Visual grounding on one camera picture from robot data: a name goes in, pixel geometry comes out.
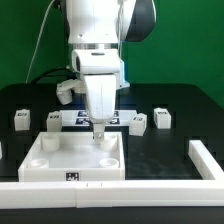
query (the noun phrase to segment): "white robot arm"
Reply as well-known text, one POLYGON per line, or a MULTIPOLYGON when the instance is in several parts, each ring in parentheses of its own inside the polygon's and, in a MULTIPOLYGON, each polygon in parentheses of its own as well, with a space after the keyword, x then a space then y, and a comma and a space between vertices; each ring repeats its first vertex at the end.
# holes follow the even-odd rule
MULTIPOLYGON (((93 123, 94 139, 104 138, 106 122, 113 119, 116 89, 128 86, 123 62, 112 44, 141 41, 156 20, 153 0, 66 0, 61 3, 72 66, 85 87, 85 106, 93 123)), ((74 86, 60 84, 58 95, 74 86)))

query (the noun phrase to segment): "black table surface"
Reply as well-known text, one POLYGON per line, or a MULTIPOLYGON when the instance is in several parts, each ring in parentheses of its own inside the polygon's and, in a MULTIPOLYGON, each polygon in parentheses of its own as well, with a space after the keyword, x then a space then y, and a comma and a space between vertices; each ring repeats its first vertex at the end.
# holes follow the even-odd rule
MULTIPOLYGON (((0 91, 0 181, 18 181, 17 170, 40 131, 46 131, 49 112, 83 110, 81 96, 62 106, 56 85, 10 85, 0 91), (16 110, 29 109, 29 131, 15 132, 16 110)), ((147 114, 144 136, 121 131, 127 180, 201 179, 188 157, 189 140, 201 140, 224 167, 224 110, 199 88, 185 84, 135 84, 117 91, 117 110, 147 114), (159 130, 153 121, 154 108, 166 108, 171 129, 159 130)), ((92 131, 91 127, 63 127, 62 131, 92 131)), ((0 223, 223 223, 224 207, 60 208, 0 210, 0 223)))

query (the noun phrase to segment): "small white block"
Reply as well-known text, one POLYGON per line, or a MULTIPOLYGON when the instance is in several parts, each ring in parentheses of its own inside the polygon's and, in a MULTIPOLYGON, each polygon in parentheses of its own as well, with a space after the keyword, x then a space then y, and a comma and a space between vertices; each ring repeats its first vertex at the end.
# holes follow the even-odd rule
POLYGON ((147 126, 147 115, 135 115, 129 124, 129 135, 143 136, 147 126))
POLYGON ((61 112, 55 111, 48 114, 47 118, 47 131, 48 132, 60 132, 62 127, 62 115, 61 112))
POLYGON ((30 129, 30 110, 17 110, 15 117, 15 130, 24 131, 30 129))
POLYGON ((168 110, 162 108, 154 109, 154 122, 158 129, 170 129, 171 115, 168 110))

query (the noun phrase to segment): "green wall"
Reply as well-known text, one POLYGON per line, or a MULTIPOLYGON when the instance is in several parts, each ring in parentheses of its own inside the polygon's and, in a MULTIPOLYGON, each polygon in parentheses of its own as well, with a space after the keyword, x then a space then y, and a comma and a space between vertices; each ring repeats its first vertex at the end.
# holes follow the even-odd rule
MULTIPOLYGON (((0 88, 25 82, 50 0, 2 1, 0 88)), ((124 43, 131 83, 189 83, 224 107, 224 1, 155 0, 157 25, 141 43, 124 43)), ((51 10, 31 74, 68 63, 61 15, 51 10)))

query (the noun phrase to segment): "white container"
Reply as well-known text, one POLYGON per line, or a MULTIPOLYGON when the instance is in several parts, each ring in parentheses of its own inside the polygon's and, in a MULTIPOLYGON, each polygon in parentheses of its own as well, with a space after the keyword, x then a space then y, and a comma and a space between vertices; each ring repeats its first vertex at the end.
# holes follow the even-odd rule
POLYGON ((106 132, 112 150, 102 150, 92 132, 41 132, 21 164, 20 182, 124 180, 125 165, 120 132, 106 132))

